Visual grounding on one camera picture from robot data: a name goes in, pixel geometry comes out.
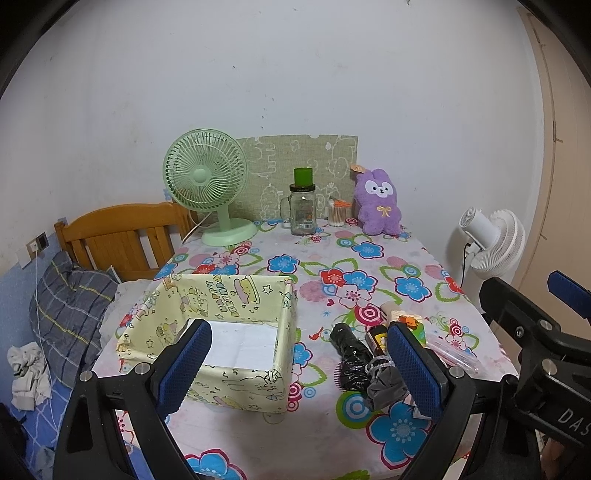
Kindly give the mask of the clear plastic packet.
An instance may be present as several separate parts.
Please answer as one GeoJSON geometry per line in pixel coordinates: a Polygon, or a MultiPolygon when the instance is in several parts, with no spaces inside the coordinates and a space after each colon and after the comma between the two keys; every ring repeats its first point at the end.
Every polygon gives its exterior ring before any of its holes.
{"type": "Polygon", "coordinates": [[[470,374],[478,374],[481,370],[480,361],[461,336],[428,331],[426,344],[449,366],[461,367],[470,374]]]}

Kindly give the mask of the green tissue pack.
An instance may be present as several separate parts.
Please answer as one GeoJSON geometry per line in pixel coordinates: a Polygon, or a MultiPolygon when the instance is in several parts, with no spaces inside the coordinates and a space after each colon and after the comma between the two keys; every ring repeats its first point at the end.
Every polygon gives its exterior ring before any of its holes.
{"type": "Polygon", "coordinates": [[[394,310],[390,313],[390,323],[399,322],[407,326],[414,337],[423,346],[427,346],[425,326],[420,315],[409,313],[403,310],[394,310]]]}

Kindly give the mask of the black umbrella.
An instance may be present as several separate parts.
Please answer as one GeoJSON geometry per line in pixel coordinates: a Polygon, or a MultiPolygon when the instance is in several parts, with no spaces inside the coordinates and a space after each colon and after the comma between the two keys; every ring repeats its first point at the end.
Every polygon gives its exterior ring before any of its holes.
{"type": "Polygon", "coordinates": [[[380,411],[403,401],[409,390],[389,355],[374,355],[345,323],[335,324],[329,341],[339,354],[339,388],[358,392],[363,406],[380,411]]]}

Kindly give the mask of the yellow cartoon fabric storage box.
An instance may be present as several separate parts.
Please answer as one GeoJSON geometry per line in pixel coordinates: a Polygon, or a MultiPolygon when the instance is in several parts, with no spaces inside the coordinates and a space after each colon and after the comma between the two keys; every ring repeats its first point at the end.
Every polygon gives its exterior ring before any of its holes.
{"type": "Polygon", "coordinates": [[[287,411],[296,303],[286,276],[170,274],[132,310],[116,352],[126,367],[151,363],[202,319],[211,325],[211,349],[188,397],[280,414],[287,411]]]}

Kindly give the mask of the yellow cartoon pouch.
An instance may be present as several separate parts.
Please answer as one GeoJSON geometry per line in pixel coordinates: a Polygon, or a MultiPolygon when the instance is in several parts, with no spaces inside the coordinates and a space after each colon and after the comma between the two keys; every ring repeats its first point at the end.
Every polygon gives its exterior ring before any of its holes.
{"type": "Polygon", "coordinates": [[[388,353],[387,345],[388,329],[385,325],[370,327],[366,332],[366,342],[375,357],[384,356],[388,353]]]}

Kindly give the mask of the blue bed sheet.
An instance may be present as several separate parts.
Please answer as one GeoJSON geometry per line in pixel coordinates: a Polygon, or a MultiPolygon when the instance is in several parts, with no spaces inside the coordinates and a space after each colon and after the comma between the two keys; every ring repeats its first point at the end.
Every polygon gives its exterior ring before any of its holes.
{"type": "MultiPolygon", "coordinates": [[[[10,413],[19,420],[27,435],[24,462],[36,479],[51,479],[53,457],[63,416],[71,390],[59,381],[52,381],[51,397],[33,411],[21,411],[9,405],[10,413]]],[[[124,446],[139,479],[152,479],[147,463],[139,449],[131,421],[126,411],[116,410],[116,418],[124,446]]]]}

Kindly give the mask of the white floor fan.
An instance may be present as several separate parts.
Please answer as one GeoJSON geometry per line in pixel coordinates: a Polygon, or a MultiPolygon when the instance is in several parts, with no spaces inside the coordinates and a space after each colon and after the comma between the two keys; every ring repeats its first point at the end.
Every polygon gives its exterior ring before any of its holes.
{"type": "Polygon", "coordinates": [[[462,266],[462,279],[469,269],[482,280],[502,277],[520,261],[526,246],[526,232],[514,212],[501,209],[486,216],[470,207],[459,220],[468,237],[462,266]]]}

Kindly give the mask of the floral tablecloth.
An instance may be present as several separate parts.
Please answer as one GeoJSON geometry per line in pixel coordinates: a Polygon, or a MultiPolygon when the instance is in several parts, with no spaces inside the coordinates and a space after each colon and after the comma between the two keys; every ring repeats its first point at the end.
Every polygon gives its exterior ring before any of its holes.
{"type": "MultiPolygon", "coordinates": [[[[408,232],[370,237],[359,227],[322,225],[297,237],[276,221],[228,247],[199,237],[154,276],[286,276],[294,286],[295,336],[287,411],[238,410],[185,397],[166,425],[193,471],[214,479],[386,479],[400,476],[432,430],[410,399],[370,411],[339,388],[329,335],[345,323],[358,338],[383,322],[380,306],[422,316],[425,332],[461,336],[477,357],[475,377],[497,381],[514,366],[477,308],[444,267],[408,232]]],[[[113,337],[94,365],[124,375],[113,337]]]]}

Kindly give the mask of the white bed sheet bundle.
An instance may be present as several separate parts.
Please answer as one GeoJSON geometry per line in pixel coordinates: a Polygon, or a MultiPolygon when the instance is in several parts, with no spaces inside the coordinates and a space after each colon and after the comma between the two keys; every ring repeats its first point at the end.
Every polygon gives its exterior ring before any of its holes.
{"type": "Polygon", "coordinates": [[[134,318],[147,314],[155,305],[158,295],[150,280],[139,279],[119,284],[99,328],[101,348],[104,349],[113,337],[119,339],[134,318]]]}

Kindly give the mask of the purple rabbit plush toy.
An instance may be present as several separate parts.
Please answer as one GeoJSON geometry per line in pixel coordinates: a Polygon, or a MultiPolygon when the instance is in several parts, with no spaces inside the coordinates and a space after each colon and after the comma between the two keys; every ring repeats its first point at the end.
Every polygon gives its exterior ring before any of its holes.
{"type": "Polygon", "coordinates": [[[353,191],[356,219],[363,233],[370,236],[398,236],[402,231],[402,212],[398,207],[397,190],[383,169],[366,170],[356,174],[353,191]]]}

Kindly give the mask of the toothpick jar orange lid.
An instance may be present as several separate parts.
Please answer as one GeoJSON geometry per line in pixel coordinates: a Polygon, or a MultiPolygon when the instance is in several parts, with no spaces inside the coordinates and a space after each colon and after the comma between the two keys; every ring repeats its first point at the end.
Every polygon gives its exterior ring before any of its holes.
{"type": "Polygon", "coordinates": [[[330,197],[327,206],[329,225],[335,227],[345,225],[346,218],[348,217],[351,208],[351,203],[330,197]]]}

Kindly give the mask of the green cup on jar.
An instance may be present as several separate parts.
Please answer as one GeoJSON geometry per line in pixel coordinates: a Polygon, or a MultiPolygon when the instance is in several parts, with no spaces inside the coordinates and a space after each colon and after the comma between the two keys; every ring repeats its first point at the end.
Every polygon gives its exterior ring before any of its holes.
{"type": "Polygon", "coordinates": [[[294,168],[294,186],[309,187],[314,184],[314,174],[311,167],[294,168]]]}

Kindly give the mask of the green cartoon board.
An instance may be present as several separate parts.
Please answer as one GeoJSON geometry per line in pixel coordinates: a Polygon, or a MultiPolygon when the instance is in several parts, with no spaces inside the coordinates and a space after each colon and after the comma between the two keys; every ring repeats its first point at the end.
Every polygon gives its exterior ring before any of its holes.
{"type": "Polygon", "coordinates": [[[240,138],[247,176],[242,192],[229,206],[233,217],[279,220],[280,203],[290,187],[315,190],[318,216],[329,199],[353,200],[358,138],[349,135],[279,135],[240,138]]]}

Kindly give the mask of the green desk fan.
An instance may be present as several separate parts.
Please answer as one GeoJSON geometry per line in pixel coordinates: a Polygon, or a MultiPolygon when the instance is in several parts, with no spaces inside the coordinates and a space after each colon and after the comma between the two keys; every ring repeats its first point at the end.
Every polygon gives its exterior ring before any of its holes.
{"type": "Polygon", "coordinates": [[[239,244],[256,235],[252,221],[229,214],[246,175],[242,146],[228,134],[208,128],[177,138],[162,165],[164,184],[176,203],[190,211],[216,214],[217,222],[201,235],[201,241],[211,247],[239,244]]]}

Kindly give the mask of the wall power socket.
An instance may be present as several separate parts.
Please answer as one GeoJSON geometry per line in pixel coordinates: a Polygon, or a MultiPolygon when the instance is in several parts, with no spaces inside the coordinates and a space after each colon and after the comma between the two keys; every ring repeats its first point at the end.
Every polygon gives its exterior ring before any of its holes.
{"type": "Polygon", "coordinates": [[[37,257],[49,246],[48,237],[45,232],[41,233],[26,244],[27,251],[31,258],[37,257]]]}

